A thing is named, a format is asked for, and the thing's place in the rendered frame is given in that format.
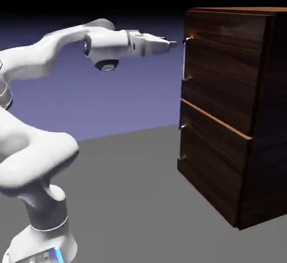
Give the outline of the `dark wood cabinet door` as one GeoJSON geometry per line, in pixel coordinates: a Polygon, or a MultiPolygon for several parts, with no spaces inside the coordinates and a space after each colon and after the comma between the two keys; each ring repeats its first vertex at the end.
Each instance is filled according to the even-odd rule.
{"type": "Polygon", "coordinates": [[[271,18],[269,12],[186,13],[182,98],[247,136],[271,18]]]}
{"type": "Polygon", "coordinates": [[[187,149],[180,172],[231,225],[236,225],[251,137],[181,100],[179,127],[184,123],[188,124],[187,149]]]}

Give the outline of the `dark wood cabinet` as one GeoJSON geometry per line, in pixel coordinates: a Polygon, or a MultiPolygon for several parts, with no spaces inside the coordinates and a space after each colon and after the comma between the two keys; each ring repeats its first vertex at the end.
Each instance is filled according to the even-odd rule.
{"type": "Polygon", "coordinates": [[[246,229],[287,215],[287,8],[195,7],[187,11],[191,9],[272,14],[266,25],[261,54],[252,129],[248,135],[252,140],[248,145],[243,171],[238,219],[236,225],[232,226],[246,229]]]}

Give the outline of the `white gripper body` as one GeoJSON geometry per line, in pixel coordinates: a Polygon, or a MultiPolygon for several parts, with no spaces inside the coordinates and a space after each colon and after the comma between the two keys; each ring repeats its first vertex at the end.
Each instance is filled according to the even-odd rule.
{"type": "Polygon", "coordinates": [[[164,54],[169,51],[170,41],[158,36],[144,33],[145,56],[164,54]]]}

